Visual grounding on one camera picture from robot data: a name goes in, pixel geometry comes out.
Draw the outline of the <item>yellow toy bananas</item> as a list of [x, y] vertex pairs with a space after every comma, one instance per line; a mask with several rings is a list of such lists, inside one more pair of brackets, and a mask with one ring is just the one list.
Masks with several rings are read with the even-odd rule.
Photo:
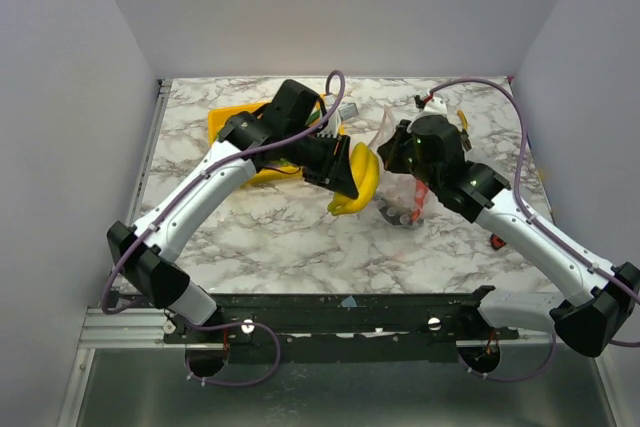
[[376, 154], [364, 143], [354, 147], [350, 167], [358, 191], [356, 199], [335, 193], [327, 206], [332, 216], [355, 214], [362, 211], [373, 199], [380, 180], [380, 166]]

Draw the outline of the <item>red toy chili pepper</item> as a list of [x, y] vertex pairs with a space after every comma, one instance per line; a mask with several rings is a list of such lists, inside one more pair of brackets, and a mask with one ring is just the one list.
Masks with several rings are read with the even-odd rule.
[[429, 193], [429, 188], [423, 182], [417, 180], [415, 183], [414, 190], [414, 208], [411, 214], [411, 220], [416, 222], [420, 219], [422, 212], [424, 210], [424, 205], [426, 202], [426, 198]]

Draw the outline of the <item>grey toy fish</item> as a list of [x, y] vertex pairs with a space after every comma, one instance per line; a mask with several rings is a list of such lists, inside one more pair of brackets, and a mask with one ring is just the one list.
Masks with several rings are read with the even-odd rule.
[[382, 218], [392, 226], [417, 229], [424, 225], [424, 219], [421, 216], [413, 218], [413, 211], [410, 208], [399, 205], [387, 197], [376, 194], [374, 204]]

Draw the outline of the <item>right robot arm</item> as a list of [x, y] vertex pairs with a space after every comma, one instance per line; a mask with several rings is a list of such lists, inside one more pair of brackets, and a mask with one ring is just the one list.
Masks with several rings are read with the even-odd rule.
[[441, 115], [401, 121], [377, 152], [385, 170], [425, 183], [445, 208], [501, 238], [559, 291], [492, 290], [461, 312], [467, 336], [480, 339], [505, 327], [549, 332], [592, 358], [612, 342], [638, 299], [636, 266], [614, 265], [580, 245], [492, 167], [466, 159], [458, 129]]

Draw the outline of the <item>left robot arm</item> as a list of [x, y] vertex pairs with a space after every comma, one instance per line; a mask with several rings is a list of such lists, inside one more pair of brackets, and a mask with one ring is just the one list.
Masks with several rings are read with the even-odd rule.
[[359, 200], [365, 190], [356, 181], [350, 139], [329, 129], [343, 96], [342, 91], [318, 94], [287, 79], [256, 111], [232, 115], [195, 169], [159, 206], [130, 226], [117, 221], [109, 228], [110, 276], [123, 275], [155, 308], [182, 317], [197, 340], [214, 340], [222, 327], [218, 306], [176, 260], [227, 197], [280, 161], [300, 168], [304, 181], [338, 199]]

